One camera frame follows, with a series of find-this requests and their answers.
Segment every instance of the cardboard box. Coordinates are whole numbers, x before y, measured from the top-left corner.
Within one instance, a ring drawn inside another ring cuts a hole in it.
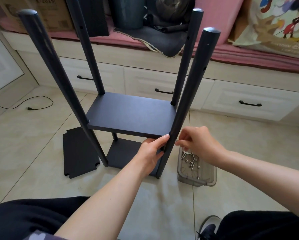
[[[28,8],[38,12],[48,32],[74,30],[65,0],[0,0],[0,6],[21,33],[27,32],[16,12]]]

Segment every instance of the black sneaker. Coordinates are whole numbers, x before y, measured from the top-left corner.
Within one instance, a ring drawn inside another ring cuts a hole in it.
[[[201,227],[199,228],[197,240],[214,240],[218,239],[216,232],[218,230],[219,224],[222,221],[218,216],[209,216],[203,221]]]

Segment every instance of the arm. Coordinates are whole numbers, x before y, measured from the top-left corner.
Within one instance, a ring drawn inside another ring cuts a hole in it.
[[[299,216],[299,171],[227,151],[205,126],[185,127],[175,144],[247,181]]]
[[[163,155],[169,135],[146,139],[136,156],[61,226],[55,236],[70,240],[117,239],[144,177]]]

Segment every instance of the black drawer handle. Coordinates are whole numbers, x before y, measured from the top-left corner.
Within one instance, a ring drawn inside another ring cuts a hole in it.
[[[80,75],[78,75],[77,78],[79,78],[79,79],[84,79],[84,80],[92,80],[92,81],[94,80],[94,79],[92,79],[92,78],[81,77]]]
[[[164,91],[160,91],[158,88],[155,88],[155,92],[174,94],[174,92],[164,92]]]
[[[248,103],[244,103],[243,100],[239,101],[240,104],[245,104],[245,105],[250,105],[250,106],[256,106],[256,107],[261,107],[262,104],[248,104]]]

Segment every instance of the ceramic tile floor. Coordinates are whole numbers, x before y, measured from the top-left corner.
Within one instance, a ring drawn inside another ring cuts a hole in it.
[[[0,202],[21,198],[89,196],[119,170],[100,165],[97,170],[69,179],[63,173],[62,134],[78,127],[59,89],[38,87],[23,98],[44,95],[0,116]],[[77,92],[85,111],[95,95]],[[299,129],[190,111],[184,125],[206,125],[227,149],[261,160],[299,169]],[[95,131],[105,152],[111,133]],[[143,138],[119,135],[142,141]],[[214,187],[192,187],[177,181],[174,147],[160,179],[147,177],[136,196],[119,239],[195,239],[205,217],[223,217],[233,210],[285,210],[268,196],[218,169]]]

